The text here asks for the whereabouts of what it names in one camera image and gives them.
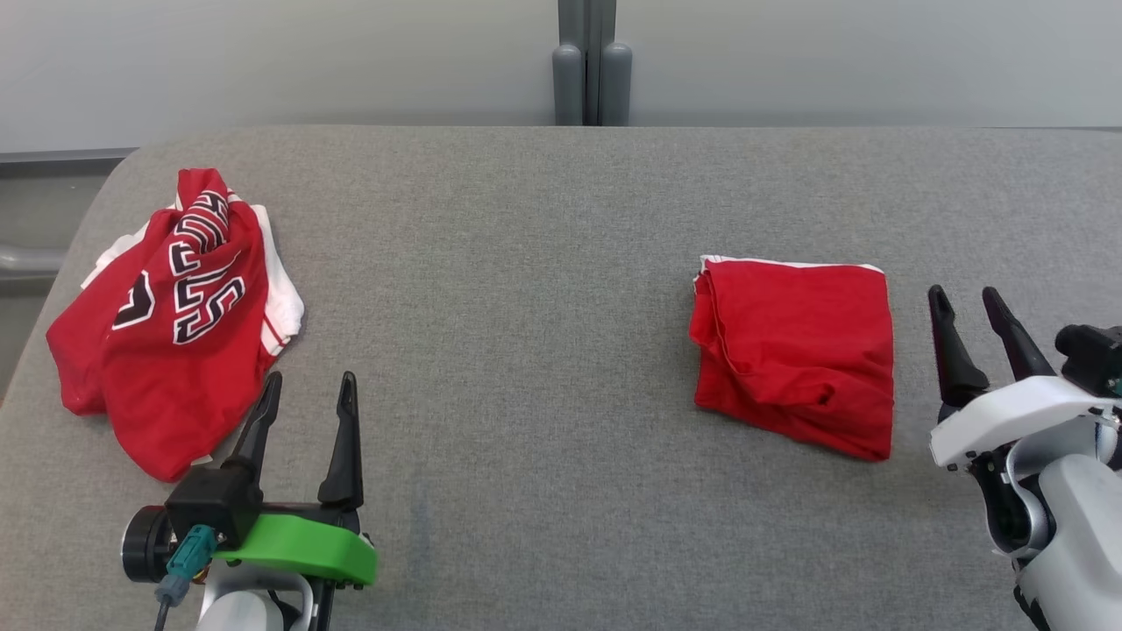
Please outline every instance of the clothing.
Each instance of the clothing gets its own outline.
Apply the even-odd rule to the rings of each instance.
[[[82,287],[47,330],[63,405],[108,413],[165,482],[238,426],[304,312],[265,208],[213,168],[181,171],[175,204],[119,238]]]
[[[695,402],[867,460],[892,447],[892,317],[872,266],[702,257]]]

